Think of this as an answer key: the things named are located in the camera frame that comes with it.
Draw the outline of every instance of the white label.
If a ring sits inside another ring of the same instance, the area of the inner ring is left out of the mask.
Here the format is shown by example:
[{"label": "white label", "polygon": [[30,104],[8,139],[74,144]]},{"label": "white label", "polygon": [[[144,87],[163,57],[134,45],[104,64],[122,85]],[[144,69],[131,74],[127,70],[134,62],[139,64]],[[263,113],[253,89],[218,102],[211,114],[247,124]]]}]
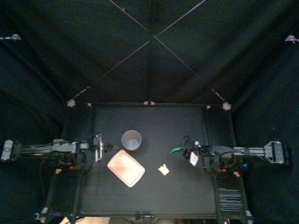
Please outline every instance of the white label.
[{"label": "white label", "polygon": [[199,157],[191,152],[191,164],[195,166],[198,164]]}]

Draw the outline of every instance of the black table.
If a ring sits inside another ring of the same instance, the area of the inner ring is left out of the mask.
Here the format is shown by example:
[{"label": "black table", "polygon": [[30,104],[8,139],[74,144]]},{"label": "black table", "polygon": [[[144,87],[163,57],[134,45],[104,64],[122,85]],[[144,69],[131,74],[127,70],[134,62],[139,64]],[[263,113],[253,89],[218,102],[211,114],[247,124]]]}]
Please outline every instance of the black table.
[{"label": "black table", "polygon": [[[107,167],[118,153],[104,154],[84,177],[56,178],[52,188],[52,215],[126,216],[150,214],[155,217],[218,218],[215,179],[183,158],[170,155],[174,146],[190,136],[202,144],[234,146],[230,113],[222,107],[88,107],[71,110],[63,139],[88,140],[96,132],[103,141],[124,149],[120,139],[127,130],[138,130],[143,143],[128,154],[144,167],[144,176],[127,187]],[[165,176],[158,168],[166,164]]]}]

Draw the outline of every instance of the metal frame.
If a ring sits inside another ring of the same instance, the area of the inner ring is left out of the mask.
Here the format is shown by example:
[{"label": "metal frame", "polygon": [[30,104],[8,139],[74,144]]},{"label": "metal frame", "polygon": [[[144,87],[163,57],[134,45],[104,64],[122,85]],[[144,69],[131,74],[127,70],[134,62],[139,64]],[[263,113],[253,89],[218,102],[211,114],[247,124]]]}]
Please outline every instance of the metal frame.
[{"label": "metal frame", "polygon": [[[211,133],[211,122],[210,122],[210,111],[203,108],[202,109],[203,112],[203,117],[205,117],[205,136],[206,136],[206,144],[213,144],[211,140],[210,140],[210,133]],[[92,124],[92,113],[90,114],[91,118],[90,118],[90,127]],[[233,141],[235,141],[235,137],[234,137],[234,129],[233,129],[233,125],[230,126],[231,131],[233,131]],[[50,195],[48,195],[48,199],[47,199],[47,204],[46,207],[48,207],[48,213],[46,215],[46,223],[48,223],[51,221],[51,219],[55,216],[67,216],[70,219],[70,223],[75,224],[76,223],[76,218],[78,217],[88,217],[88,216],[94,216],[96,217],[95,214],[83,214],[80,213],[80,206],[82,206],[82,189],[84,187],[84,172],[82,172],[79,174],[78,177],[78,185],[76,185],[76,195],[75,195],[75,200],[74,200],[74,207],[72,207],[72,211],[71,213],[60,213],[59,211],[52,211],[52,196],[55,194],[55,188],[56,188],[56,183],[58,183],[58,175],[59,174],[54,174],[52,176],[52,180],[51,180],[51,189],[50,189]],[[241,209],[239,212],[237,213],[223,213],[221,211],[221,185],[219,185],[219,180],[218,178],[214,178],[214,192],[215,192],[215,199],[217,199],[217,213],[215,215],[198,215],[195,214],[194,216],[190,215],[181,215],[181,216],[173,216],[173,218],[177,219],[199,219],[199,220],[218,220],[219,224],[223,224],[223,222],[227,219],[234,219],[234,220],[241,220],[245,224],[249,223],[249,217],[247,217],[247,210],[249,210],[249,204],[247,204],[247,197],[246,197],[246,191],[245,191],[245,185],[243,185],[243,179],[242,178],[235,178],[234,181],[238,183],[238,191],[241,193],[241,202],[243,205],[243,208]],[[140,216],[144,217],[144,215],[148,215],[147,213],[144,214],[135,214],[132,213],[132,217],[135,216]],[[170,218],[170,216],[155,216],[155,214],[151,214],[155,218]],[[100,215],[100,216],[107,216],[107,217],[124,217],[124,215],[122,214],[107,214],[107,215]]]}]

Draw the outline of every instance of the black curtain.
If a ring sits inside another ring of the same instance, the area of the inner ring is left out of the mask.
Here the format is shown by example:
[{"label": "black curtain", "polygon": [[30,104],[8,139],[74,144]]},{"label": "black curtain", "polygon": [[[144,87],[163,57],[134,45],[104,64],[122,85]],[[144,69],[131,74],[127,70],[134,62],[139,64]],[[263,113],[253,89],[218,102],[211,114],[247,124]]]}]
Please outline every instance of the black curtain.
[{"label": "black curtain", "polygon": [[273,51],[237,101],[235,125],[242,146],[281,141],[291,152],[290,167],[254,165],[246,176],[249,205],[258,223],[299,222],[299,45]]},{"label": "black curtain", "polygon": [[[18,30],[0,11],[0,36]],[[62,137],[66,102],[26,41],[0,42],[0,152],[7,139],[47,144]],[[0,223],[35,223],[52,170],[36,160],[0,163]]]}]

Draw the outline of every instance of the small white object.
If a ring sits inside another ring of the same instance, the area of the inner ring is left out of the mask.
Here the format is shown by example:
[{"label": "small white object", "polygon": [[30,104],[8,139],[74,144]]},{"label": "small white object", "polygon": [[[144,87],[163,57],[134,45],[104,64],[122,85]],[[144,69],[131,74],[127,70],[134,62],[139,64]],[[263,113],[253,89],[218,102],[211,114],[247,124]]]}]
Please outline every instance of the small white object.
[{"label": "small white object", "polygon": [[225,110],[231,109],[231,105],[227,102],[223,103],[222,107],[223,107]]},{"label": "small white object", "polygon": [[162,172],[163,175],[167,175],[167,173],[170,172],[166,164],[163,164],[158,170],[159,172]]},{"label": "small white object", "polygon": [[234,171],[235,176],[239,178],[239,172]]},{"label": "small white object", "polygon": [[68,107],[74,108],[76,106],[76,102],[74,99],[68,100]]},{"label": "small white object", "polygon": [[191,152],[191,164],[195,166],[198,164],[199,157]]},{"label": "small white object", "polygon": [[62,172],[62,169],[56,169],[55,173],[59,174]]}]

